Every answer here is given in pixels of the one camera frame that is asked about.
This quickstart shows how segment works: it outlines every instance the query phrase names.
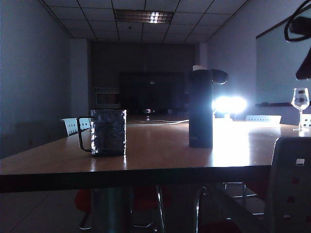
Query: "black cylinder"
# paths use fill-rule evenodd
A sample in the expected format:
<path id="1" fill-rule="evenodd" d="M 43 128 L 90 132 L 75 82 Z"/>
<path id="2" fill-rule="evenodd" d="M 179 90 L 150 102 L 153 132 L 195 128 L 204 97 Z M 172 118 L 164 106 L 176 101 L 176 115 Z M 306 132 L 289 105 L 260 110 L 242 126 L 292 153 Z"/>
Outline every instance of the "black cylinder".
<path id="1" fill-rule="evenodd" d="M 189 146 L 213 147 L 212 81 L 209 70 L 190 74 L 189 88 Z"/>

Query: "table edge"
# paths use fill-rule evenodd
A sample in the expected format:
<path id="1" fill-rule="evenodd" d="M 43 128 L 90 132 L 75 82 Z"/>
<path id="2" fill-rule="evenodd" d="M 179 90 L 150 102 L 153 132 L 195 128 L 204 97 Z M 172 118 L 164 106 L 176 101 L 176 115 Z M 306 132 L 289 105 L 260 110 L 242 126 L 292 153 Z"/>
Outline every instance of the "table edge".
<path id="1" fill-rule="evenodd" d="M 257 181 L 270 165 L 186 167 L 68 173 L 2 174 L 0 193 L 144 186 L 151 184 L 219 183 Z"/>

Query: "black cylindrical speaker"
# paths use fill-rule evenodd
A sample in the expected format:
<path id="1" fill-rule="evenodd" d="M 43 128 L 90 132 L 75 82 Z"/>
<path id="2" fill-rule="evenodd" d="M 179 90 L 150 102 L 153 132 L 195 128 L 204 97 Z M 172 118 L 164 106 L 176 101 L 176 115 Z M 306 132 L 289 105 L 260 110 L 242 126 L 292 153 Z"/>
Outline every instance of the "black cylindrical speaker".
<path id="1" fill-rule="evenodd" d="M 194 70 L 189 88 L 189 146 L 213 147 L 212 85 L 224 84 L 228 74 L 221 70 Z"/>

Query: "cable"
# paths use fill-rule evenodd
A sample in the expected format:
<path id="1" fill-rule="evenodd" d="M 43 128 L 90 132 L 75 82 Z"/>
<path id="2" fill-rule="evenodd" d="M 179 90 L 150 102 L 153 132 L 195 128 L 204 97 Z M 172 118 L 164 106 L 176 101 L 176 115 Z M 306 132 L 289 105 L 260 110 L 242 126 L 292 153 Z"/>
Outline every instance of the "cable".
<path id="1" fill-rule="evenodd" d="M 172 123 L 162 123 L 162 124 L 130 124 L 126 126 L 160 126 L 160 125 L 175 125 L 179 123 L 189 122 L 189 120 L 180 120 Z"/>
<path id="2" fill-rule="evenodd" d="M 163 121 L 163 122 L 179 122 L 179 120 L 174 120 L 174 121 L 169 121 L 169 120 L 135 120 L 137 122 L 143 122 L 143 123 L 147 123 L 147 122 L 156 122 L 156 121 Z"/>
<path id="3" fill-rule="evenodd" d="M 288 36 L 288 28 L 290 26 L 290 24 L 292 23 L 293 19 L 298 15 L 300 14 L 300 10 L 307 4 L 309 3 L 311 0 L 306 0 L 304 1 L 298 8 L 297 10 L 292 14 L 292 16 L 288 19 L 286 25 L 285 25 L 285 28 L 284 28 L 284 37 L 285 37 L 285 40 L 288 41 L 288 42 L 298 42 L 298 41 L 303 41 L 303 40 L 306 40 L 306 39 L 309 39 L 311 38 L 311 35 L 304 35 L 302 37 L 298 37 L 298 38 L 290 38 Z"/>

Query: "ceiling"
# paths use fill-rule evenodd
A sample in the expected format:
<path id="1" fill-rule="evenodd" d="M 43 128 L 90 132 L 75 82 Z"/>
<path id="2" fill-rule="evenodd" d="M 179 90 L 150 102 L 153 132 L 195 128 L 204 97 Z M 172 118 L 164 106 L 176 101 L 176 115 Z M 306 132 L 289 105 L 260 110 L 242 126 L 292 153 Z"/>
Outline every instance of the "ceiling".
<path id="1" fill-rule="evenodd" d="M 41 0 L 72 38 L 111 42 L 206 42 L 248 0 Z M 172 11 L 170 24 L 117 22 L 114 9 Z"/>

